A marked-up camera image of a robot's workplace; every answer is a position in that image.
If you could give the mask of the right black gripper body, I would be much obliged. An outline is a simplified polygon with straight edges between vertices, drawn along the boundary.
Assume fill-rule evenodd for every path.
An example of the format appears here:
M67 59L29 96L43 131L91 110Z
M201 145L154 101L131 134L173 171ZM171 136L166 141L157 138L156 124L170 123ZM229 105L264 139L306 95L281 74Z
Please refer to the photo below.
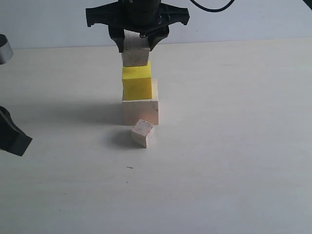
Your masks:
M104 24L137 33L150 33L179 22L187 25L190 18L187 8L165 4L160 0L118 0L87 8L85 13L88 27Z

